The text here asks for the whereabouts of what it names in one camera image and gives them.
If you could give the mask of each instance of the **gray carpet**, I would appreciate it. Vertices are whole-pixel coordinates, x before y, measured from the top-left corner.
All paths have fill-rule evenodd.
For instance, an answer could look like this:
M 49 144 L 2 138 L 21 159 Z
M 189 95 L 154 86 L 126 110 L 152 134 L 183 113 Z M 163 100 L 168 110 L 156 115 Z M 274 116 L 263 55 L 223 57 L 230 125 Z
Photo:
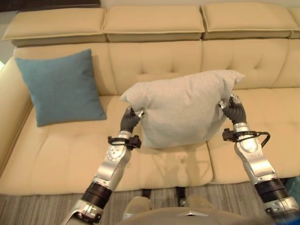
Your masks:
M 114 225 L 121 221 L 122 213 L 141 190 L 115 192 L 106 205 L 102 224 Z M 174 188 L 152 190 L 152 208 L 175 207 Z M 186 188 L 186 195 L 208 199 L 216 209 L 233 212 L 260 221 L 265 218 L 263 204 L 249 182 L 229 185 L 207 184 Z M 81 194 L 71 195 L 0 195 L 0 225 L 59 225 Z

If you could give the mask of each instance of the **teal pillow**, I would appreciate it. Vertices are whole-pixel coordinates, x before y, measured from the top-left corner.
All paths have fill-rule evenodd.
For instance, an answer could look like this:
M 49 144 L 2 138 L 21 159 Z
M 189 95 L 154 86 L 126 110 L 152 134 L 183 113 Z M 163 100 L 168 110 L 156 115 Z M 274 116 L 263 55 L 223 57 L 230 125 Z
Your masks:
M 106 119 L 93 78 L 90 49 L 57 59 L 15 61 L 30 90 L 38 127 Z

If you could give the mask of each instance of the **backrest cushion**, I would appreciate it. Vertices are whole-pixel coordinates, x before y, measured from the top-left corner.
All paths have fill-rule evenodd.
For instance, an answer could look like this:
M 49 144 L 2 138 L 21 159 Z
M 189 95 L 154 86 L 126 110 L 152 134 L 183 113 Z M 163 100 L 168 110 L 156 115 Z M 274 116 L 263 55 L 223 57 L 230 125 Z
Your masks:
M 114 6 L 105 23 L 111 42 L 198 40 L 202 32 L 198 6 Z
M 222 2 L 201 6 L 206 31 L 212 38 L 285 38 L 299 30 L 288 10 L 264 2 Z
M 22 59 L 53 59 L 91 49 L 94 78 L 100 95 L 116 95 L 108 43 L 52 45 L 16 48 L 14 56 Z
M 137 82 L 198 73 L 202 42 L 110 43 L 109 51 L 119 94 Z
M 105 42 L 106 9 L 61 8 L 18 13 L 3 40 L 15 46 Z
M 300 7 L 290 7 L 288 10 L 298 25 L 298 30 L 292 33 L 291 38 L 300 38 Z
M 202 42 L 202 69 L 236 70 L 236 89 L 299 87 L 300 40 L 242 39 Z

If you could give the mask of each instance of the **leather sofa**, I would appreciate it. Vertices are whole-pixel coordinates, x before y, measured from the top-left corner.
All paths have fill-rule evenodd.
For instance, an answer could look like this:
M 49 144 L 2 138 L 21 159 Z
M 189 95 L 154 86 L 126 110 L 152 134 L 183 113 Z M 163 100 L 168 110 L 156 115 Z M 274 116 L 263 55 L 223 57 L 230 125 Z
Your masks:
M 300 173 L 300 29 L 297 7 L 255 2 L 201 6 L 114 6 L 18 13 L 3 40 L 16 46 L 0 72 L 0 193 L 82 193 L 116 136 L 136 82 L 213 69 L 246 77 L 237 84 L 263 148 L 281 178 Z M 107 120 L 37 127 L 15 57 L 51 59 L 92 50 Z M 223 128 L 205 144 L 132 152 L 118 191 L 247 181 Z M 138 125 L 134 134 L 143 140 Z

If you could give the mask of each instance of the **sofa leg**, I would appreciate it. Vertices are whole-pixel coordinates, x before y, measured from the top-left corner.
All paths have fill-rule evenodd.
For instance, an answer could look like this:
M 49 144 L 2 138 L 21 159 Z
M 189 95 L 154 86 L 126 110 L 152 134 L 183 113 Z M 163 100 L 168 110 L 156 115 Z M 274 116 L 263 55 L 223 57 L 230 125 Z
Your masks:
M 142 189 L 142 197 L 149 198 L 151 197 L 151 189 Z
M 186 188 L 176 187 L 177 206 L 183 207 L 186 204 Z

